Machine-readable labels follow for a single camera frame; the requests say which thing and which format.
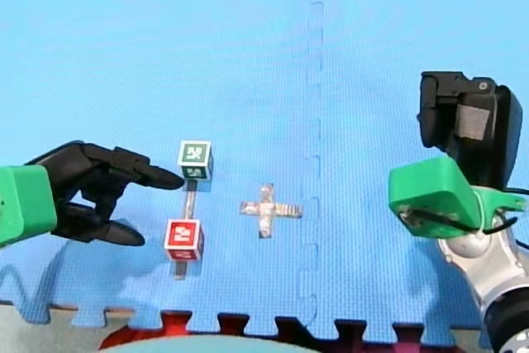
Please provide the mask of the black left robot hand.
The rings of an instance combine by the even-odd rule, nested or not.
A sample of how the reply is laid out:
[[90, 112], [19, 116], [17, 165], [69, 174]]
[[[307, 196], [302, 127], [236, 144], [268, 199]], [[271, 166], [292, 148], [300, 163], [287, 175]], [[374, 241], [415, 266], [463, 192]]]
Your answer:
[[48, 174], [57, 215], [50, 233], [83, 243], [143, 246], [145, 238], [134, 227], [111, 219], [127, 185], [176, 190], [184, 184], [145, 155], [83, 141], [67, 142], [27, 163]]

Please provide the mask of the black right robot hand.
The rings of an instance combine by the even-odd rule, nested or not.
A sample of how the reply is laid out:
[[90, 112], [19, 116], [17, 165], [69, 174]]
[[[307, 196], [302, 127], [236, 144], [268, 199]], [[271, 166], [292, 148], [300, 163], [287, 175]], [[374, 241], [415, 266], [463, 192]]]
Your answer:
[[509, 87], [455, 71], [421, 74], [417, 121], [422, 144], [452, 158], [470, 184], [507, 189], [523, 110]]

